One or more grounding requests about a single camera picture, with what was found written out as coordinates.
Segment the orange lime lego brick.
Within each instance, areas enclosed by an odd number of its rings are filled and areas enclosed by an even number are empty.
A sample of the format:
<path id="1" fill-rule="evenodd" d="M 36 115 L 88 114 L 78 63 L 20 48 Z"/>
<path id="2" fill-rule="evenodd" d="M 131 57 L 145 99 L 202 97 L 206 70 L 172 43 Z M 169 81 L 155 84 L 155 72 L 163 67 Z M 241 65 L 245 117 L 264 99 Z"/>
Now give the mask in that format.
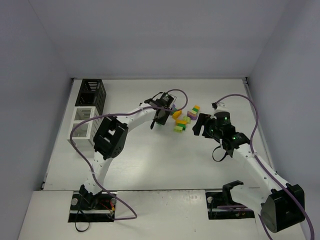
<path id="1" fill-rule="evenodd" d="M 180 125 L 187 125 L 191 123 L 191 118 L 188 116 L 183 116 L 181 119 L 176 119 L 175 120 L 175 125 L 180 126 Z"/>

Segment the lime green lego brick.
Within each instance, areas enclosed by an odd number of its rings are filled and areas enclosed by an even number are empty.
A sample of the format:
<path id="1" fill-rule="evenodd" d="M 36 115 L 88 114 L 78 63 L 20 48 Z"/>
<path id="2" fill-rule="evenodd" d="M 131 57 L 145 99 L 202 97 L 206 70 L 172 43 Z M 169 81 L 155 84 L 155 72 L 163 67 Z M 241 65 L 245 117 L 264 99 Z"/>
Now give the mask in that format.
<path id="1" fill-rule="evenodd" d="M 182 133 L 185 130 L 186 130 L 186 125 L 185 124 L 178 124 L 173 128 L 173 131 L 177 132 L 177 133 Z"/>

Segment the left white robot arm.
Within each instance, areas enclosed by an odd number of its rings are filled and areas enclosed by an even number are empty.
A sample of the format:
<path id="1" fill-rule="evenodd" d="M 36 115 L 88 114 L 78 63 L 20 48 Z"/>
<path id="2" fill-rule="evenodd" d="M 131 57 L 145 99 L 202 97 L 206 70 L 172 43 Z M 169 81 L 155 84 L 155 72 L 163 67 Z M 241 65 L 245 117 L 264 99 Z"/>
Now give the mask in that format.
<path id="1" fill-rule="evenodd" d="M 94 158 L 90 170 L 92 176 L 87 178 L 79 190 L 83 197 L 81 206 L 84 209 L 93 210 L 99 203 L 102 188 L 97 183 L 104 183 L 112 160 L 124 150 L 128 133 L 149 121 L 152 122 L 151 126 L 155 123 L 164 125 L 175 100 L 174 95 L 164 92 L 157 99 L 145 100 L 131 112 L 103 118 L 93 138 Z"/>

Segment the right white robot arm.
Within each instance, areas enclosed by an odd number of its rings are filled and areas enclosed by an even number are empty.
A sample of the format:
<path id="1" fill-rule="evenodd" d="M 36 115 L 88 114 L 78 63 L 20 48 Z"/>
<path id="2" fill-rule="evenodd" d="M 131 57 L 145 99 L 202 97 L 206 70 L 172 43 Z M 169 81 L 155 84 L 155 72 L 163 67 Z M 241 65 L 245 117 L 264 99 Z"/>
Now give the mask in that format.
<path id="1" fill-rule="evenodd" d="M 272 233 L 303 222 L 306 218 L 305 193 L 298 185 L 292 185 L 275 172 L 265 161 L 257 160 L 251 149 L 251 140 L 237 132 L 231 124 L 230 113 L 201 113 L 192 128 L 194 135 L 202 135 L 219 143 L 225 151 L 257 182 L 259 189 L 245 186 L 235 180 L 223 185 L 222 193 L 227 205 L 244 205 L 258 214 Z"/>

